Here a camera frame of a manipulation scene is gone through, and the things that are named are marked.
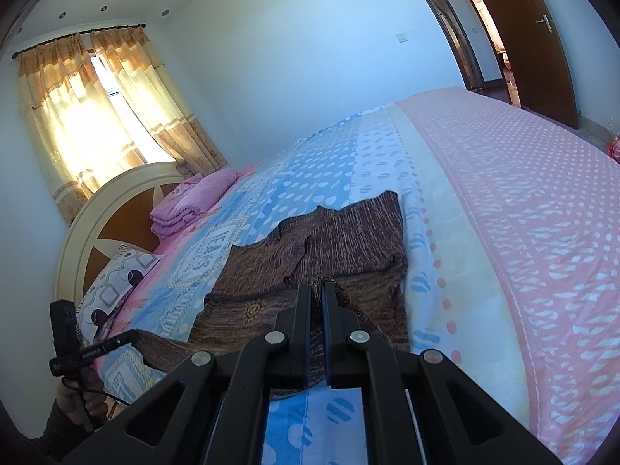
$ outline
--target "door handle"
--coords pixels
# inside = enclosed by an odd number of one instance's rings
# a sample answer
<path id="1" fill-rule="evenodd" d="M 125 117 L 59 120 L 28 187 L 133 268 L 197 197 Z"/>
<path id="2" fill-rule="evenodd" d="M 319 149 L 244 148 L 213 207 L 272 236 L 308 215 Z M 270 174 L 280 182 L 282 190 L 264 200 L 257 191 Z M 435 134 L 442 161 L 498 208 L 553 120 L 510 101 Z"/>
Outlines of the door handle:
<path id="1" fill-rule="evenodd" d="M 551 33 L 551 24 L 549 22 L 549 19 L 547 19 L 547 14 L 542 14 L 542 19 L 539 19 L 536 22 L 539 22 L 540 24 L 546 24 L 547 25 L 547 29 Z"/>

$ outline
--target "metal rod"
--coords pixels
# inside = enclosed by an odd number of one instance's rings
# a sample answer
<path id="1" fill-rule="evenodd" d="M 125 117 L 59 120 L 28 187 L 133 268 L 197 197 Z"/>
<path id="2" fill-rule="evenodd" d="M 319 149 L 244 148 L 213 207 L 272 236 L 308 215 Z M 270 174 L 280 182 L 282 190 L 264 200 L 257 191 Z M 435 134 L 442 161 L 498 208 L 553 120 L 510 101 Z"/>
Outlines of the metal rod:
<path id="1" fill-rule="evenodd" d="M 124 29 L 124 28 L 137 28 L 137 27 L 145 28 L 146 24 L 132 24 L 130 26 L 110 26 L 109 28 L 87 29 L 85 31 L 77 31 L 76 33 L 77 34 L 88 34 L 88 33 L 94 33 L 95 31 L 107 31 L 108 29 Z M 71 36 L 74 34 L 75 33 L 69 33 L 69 34 L 64 34 L 63 36 L 54 37 L 50 40 L 46 40 L 45 42 L 41 42 L 39 44 L 33 45 L 32 47 L 28 47 L 27 49 L 23 49 L 19 52 L 14 52 L 10 58 L 16 59 L 22 52 L 30 51 L 30 49 L 34 49 L 35 47 L 38 47 L 39 45 L 51 44 L 54 40 L 60 40 L 61 38 L 67 38 L 68 36 Z"/>

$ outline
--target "yellow curtain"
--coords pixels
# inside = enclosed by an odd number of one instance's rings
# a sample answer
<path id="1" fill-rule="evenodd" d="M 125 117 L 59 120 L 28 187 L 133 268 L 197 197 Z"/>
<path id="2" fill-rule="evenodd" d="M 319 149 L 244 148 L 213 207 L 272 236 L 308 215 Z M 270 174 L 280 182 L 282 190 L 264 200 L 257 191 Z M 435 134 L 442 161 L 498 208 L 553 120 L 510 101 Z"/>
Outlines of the yellow curtain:
<path id="1" fill-rule="evenodd" d="M 78 34 L 23 52 L 18 84 L 30 142 L 67 223 L 105 182 L 146 162 Z"/>
<path id="2" fill-rule="evenodd" d="M 191 112 L 141 27 L 91 33 L 121 94 L 184 174 L 210 174 L 226 161 Z"/>

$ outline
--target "curved headboard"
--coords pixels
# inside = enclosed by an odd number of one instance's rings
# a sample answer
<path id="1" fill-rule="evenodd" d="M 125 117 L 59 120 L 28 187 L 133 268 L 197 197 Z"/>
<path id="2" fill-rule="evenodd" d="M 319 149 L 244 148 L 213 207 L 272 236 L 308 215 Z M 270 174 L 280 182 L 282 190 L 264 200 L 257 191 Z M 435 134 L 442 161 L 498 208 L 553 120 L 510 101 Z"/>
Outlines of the curved headboard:
<path id="1" fill-rule="evenodd" d="M 183 180 L 173 162 L 145 164 L 113 178 L 80 210 L 64 240 L 54 300 L 76 306 L 121 243 L 153 251 L 151 210 Z"/>

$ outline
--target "silver screw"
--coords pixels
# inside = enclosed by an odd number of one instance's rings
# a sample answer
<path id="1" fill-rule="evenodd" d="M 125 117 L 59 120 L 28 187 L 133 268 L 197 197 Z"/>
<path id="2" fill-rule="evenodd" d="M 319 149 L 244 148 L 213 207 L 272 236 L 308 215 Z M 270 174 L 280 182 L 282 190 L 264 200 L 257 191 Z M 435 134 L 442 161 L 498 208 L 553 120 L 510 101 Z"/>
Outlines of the silver screw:
<path id="1" fill-rule="evenodd" d="M 191 363 L 194 365 L 207 365 L 211 361 L 208 351 L 197 351 L 191 356 Z"/>
<path id="2" fill-rule="evenodd" d="M 353 331 L 349 337 L 354 343 L 367 343 L 370 341 L 370 334 L 366 331 Z"/>
<path id="3" fill-rule="evenodd" d="M 280 344 L 284 340 L 284 334 L 280 331 L 271 331 L 265 334 L 265 341 L 269 344 Z"/>
<path id="4" fill-rule="evenodd" d="M 424 360 L 429 363 L 440 363 L 443 360 L 443 354 L 438 350 L 426 350 L 424 352 Z"/>

